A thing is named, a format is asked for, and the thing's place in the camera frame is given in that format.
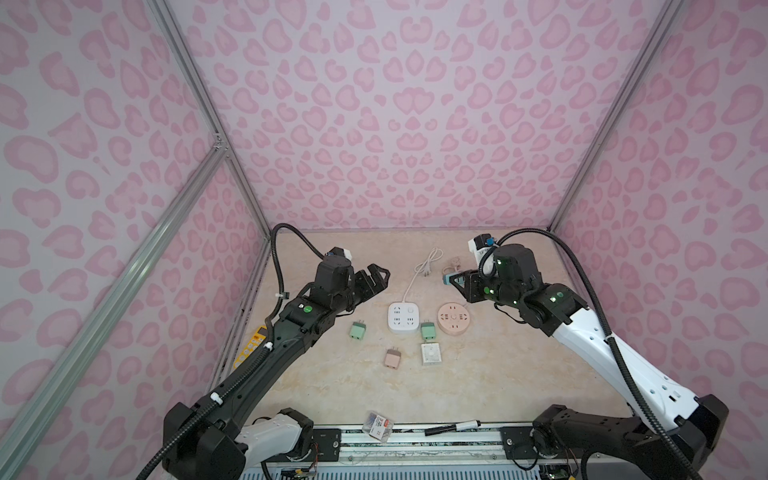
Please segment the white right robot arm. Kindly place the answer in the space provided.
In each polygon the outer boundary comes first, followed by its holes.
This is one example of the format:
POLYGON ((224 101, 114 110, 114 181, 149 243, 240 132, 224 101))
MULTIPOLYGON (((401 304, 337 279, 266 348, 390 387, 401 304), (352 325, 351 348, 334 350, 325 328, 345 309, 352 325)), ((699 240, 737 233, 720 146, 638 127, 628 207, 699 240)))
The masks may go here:
POLYGON ((622 396, 632 414, 585 414, 553 404, 533 421, 530 450, 539 458, 579 453, 582 473, 591 457, 602 454, 634 465, 649 479, 699 478, 720 439, 728 407, 712 394, 698 396, 680 385, 620 338, 575 253, 555 234, 542 234, 570 259, 586 298, 545 282, 533 251, 512 242, 511 233, 469 240, 476 268, 448 280, 468 303, 488 301, 516 323, 576 353, 622 396))

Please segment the aluminium frame post left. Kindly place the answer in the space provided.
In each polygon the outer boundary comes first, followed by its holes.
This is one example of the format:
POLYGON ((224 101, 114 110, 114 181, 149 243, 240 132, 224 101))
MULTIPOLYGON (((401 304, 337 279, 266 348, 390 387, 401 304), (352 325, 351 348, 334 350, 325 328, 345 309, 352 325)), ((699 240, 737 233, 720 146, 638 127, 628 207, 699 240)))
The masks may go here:
POLYGON ((173 8, 165 0, 148 0, 146 5, 151 10, 158 28, 165 37, 172 57, 176 60, 198 108, 206 120, 209 130, 216 141, 225 150, 225 160, 234 175, 235 183, 245 198, 245 204, 256 220, 259 229, 265 237, 269 236, 270 228, 255 191, 247 177, 245 168, 240 161, 230 137, 222 123, 222 119, 214 105, 211 92, 193 58, 185 35, 176 19, 173 8))

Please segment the green charger plug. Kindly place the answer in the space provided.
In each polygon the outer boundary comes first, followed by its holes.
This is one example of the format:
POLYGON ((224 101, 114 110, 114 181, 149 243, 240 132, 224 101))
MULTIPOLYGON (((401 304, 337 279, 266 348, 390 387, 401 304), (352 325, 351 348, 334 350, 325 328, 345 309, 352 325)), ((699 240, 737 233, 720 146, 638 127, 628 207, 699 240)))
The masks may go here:
POLYGON ((425 343, 434 342, 437 338, 437 328, 433 322, 422 323, 420 333, 425 343))
POLYGON ((366 325, 361 322, 353 322, 350 326, 349 336, 354 340, 362 340, 366 333, 366 325))

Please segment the black marker pen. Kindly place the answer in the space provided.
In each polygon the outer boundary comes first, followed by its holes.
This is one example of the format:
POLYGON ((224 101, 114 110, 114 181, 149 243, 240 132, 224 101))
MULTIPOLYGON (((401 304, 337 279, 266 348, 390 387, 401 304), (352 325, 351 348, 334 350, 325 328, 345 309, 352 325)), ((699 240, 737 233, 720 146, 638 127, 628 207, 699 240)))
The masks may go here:
POLYGON ((462 432, 462 431, 474 430, 479 428, 480 426, 481 426, 480 421, 470 420, 465 422, 430 427, 424 430, 424 435, 434 436, 434 435, 439 435, 439 434, 449 433, 449 432, 462 432))

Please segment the yellow calculator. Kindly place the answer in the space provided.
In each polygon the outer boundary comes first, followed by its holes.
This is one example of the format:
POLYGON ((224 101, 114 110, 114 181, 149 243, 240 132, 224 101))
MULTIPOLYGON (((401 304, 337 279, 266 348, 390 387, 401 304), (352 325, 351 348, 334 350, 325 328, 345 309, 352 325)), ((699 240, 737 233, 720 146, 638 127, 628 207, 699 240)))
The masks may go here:
POLYGON ((247 340, 235 357, 233 369, 237 369, 267 338, 267 328, 260 326, 247 340))

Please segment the pink round power strip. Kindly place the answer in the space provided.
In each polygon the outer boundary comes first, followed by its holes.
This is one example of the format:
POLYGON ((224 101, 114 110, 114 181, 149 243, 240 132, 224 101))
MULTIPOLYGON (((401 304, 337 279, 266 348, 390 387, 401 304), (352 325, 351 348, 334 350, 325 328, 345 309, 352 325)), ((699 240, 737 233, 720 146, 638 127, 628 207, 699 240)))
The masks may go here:
POLYGON ((462 335, 469 329, 470 324, 470 312, 462 304, 449 302, 438 309, 437 326, 447 335, 462 335))

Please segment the white charger plug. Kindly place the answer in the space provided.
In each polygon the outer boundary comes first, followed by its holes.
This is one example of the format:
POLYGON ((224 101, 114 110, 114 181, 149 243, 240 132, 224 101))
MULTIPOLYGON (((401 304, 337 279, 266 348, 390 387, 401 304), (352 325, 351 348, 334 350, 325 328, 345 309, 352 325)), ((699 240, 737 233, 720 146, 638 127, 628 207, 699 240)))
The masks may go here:
POLYGON ((422 364, 425 366, 442 363, 440 345, 438 343, 423 343, 421 345, 422 364))

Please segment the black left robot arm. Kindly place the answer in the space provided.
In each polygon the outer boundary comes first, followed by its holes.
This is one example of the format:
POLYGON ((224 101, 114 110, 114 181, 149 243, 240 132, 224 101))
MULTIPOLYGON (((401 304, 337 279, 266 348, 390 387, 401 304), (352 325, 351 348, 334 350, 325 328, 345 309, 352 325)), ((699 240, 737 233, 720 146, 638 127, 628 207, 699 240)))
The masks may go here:
POLYGON ((147 479, 162 467, 176 479, 238 479, 253 464, 276 455, 297 456, 308 450, 311 421, 295 412, 285 414, 297 433, 292 444, 279 447, 241 433, 252 411, 280 376, 334 326, 338 316, 388 288, 391 273, 377 264, 357 270, 350 253, 335 247, 323 253, 313 281, 296 295, 278 282, 278 300, 266 317, 266 338, 224 380, 192 406, 176 404, 165 416, 163 444, 138 476, 147 479))

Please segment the white square power strip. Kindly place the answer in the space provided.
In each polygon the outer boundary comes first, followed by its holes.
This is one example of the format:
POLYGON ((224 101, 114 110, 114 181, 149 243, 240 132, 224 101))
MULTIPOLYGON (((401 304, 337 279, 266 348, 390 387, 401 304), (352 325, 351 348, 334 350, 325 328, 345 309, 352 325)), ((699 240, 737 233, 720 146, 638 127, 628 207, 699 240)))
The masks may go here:
POLYGON ((413 333, 420 327, 419 307, 412 302, 395 302, 387 310, 387 326, 397 334, 413 333))

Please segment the aluminium diagonal frame bar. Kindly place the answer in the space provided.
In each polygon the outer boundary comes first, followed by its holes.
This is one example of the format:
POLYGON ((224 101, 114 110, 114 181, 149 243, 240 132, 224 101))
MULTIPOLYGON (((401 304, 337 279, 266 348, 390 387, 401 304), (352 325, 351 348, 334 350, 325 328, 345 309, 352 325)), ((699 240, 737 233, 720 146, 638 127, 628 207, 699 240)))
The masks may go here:
POLYGON ((19 411, 1 442, 3 479, 15 479, 22 472, 228 155, 227 146, 212 147, 34 395, 19 411))

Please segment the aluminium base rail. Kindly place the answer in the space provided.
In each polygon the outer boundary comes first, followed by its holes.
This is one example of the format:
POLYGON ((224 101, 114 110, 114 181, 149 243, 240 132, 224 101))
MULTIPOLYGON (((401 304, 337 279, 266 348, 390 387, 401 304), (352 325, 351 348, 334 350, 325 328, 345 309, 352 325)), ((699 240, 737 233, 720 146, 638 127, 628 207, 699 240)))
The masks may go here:
POLYGON ((360 424, 318 425, 310 450, 264 462, 248 460, 240 479, 643 479, 627 461, 595 453, 586 466, 570 447, 541 457, 528 423, 483 423, 427 436, 431 424, 398 423, 387 441, 360 424))

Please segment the pink charger plug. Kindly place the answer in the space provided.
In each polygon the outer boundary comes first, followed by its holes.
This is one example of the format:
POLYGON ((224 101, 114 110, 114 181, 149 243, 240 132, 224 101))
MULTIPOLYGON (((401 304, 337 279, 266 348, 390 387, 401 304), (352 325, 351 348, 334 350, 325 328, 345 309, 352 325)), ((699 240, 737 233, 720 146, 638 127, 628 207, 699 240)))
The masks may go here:
POLYGON ((397 370, 401 363, 402 354, 397 349, 388 349, 386 351, 383 364, 385 367, 397 370))

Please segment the small clear plastic box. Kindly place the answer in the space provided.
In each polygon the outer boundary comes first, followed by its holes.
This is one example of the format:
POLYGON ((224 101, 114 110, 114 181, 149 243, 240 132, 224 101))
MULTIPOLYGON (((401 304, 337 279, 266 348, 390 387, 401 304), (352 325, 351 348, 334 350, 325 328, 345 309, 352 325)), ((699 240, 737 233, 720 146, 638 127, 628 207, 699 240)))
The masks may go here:
POLYGON ((369 411, 363 423, 362 431, 370 438, 387 443, 394 429, 394 422, 375 411, 369 411))

